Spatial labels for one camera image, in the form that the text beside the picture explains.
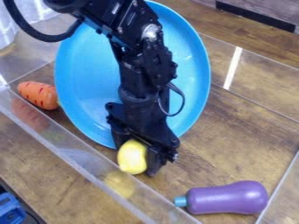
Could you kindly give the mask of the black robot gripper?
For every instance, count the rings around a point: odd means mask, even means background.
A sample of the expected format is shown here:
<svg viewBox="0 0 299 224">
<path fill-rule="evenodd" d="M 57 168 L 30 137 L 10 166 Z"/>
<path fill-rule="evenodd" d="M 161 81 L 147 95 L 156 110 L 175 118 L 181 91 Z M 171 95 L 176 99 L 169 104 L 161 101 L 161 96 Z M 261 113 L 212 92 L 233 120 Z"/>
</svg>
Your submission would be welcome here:
<svg viewBox="0 0 299 224">
<path fill-rule="evenodd" d="M 147 146 L 145 174 L 153 177 L 167 161 L 177 158 L 180 140 L 168 124 L 171 88 L 165 87 L 141 97 L 123 87 L 119 88 L 120 103 L 105 105 L 107 123 L 111 126 L 113 142 L 117 148 L 131 139 Z"/>
</svg>

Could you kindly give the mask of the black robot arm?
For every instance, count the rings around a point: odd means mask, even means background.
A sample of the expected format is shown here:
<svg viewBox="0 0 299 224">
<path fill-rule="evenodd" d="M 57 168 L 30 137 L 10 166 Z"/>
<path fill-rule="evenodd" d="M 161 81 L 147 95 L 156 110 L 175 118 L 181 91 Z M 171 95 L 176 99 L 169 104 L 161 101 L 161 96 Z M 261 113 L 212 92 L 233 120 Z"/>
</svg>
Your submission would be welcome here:
<svg viewBox="0 0 299 224">
<path fill-rule="evenodd" d="M 164 45 L 159 17 L 145 0 L 42 0 L 107 36 L 120 72 L 121 102 L 105 104 L 116 146 L 131 138 L 145 145 L 145 173 L 177 158 L 180 140 L 167 124 L 177 64 Z"/>
</svg>

